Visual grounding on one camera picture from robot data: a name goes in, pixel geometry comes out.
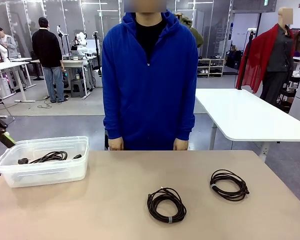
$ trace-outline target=red shawl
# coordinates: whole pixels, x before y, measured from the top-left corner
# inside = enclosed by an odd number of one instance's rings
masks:
[[[254,94],[258,91],[260,83],[264,79],[269,58],[278,35],[278,27],[279,25],[276,24],[270,30],[262,33],[260,36],[252,40],[242,85],[249,85]],[[293,32],[290,29],[289,31],[291,37],[294,38]],[[294,52],[295,50],[293,47],[291,51],[291,57],[294,56]],[[246,54],[247,48],[245,48],[239,68],[238,81],[236,83],[237,89],[239,88],[239,79],[244,68]]]

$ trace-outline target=shoe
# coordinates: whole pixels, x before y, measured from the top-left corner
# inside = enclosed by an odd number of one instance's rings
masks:
[[[60,104],[60,103],[66,102],[66,101],[68,101],[68,98],[64,98],[62,101],[58,101],[58,103]]]

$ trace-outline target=clear plastic bin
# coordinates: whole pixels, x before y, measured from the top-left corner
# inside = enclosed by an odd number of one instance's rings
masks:
[[[33,161],[52,151],[67,152],[67,160],[18,164],[19,159]],[[78,154],[82,157],[73,159]],[[11,188],[78,181],[86,176],[88,155],[86,136],[18,141],[0,157],[0,173]]]

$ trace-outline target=black shirt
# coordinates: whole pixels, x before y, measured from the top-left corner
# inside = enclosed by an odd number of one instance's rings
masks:
[[[43,67],[60,67],[62,60],[59,41],[52,32],[47,29],[39,29],[32,36],[32,48]]]
[[[272,53],[266,67],[267,72],[288,72],[292,62],[291,51],[294,41],[290,35],[289,27],[285,26],[286,31],[278,26],[278,34],[276,36]]]
[[[144,49],[148,63],[150,63],[151,55],[154,47],[159,39],[160,34],[166,27],[167,23],[162,20],[153,26],[142,26],[137,21],[136,24],[136,40]]]

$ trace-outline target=hand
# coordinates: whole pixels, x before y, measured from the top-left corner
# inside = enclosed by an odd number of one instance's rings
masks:
[[[122,151],[124,149],[124,140],[122,137],[109,139],[108,142],[111,151]]]
[[[174,140],[173,150],[174,151],[187,151],[189,146],[189,141],[183,141],[178,138]]]

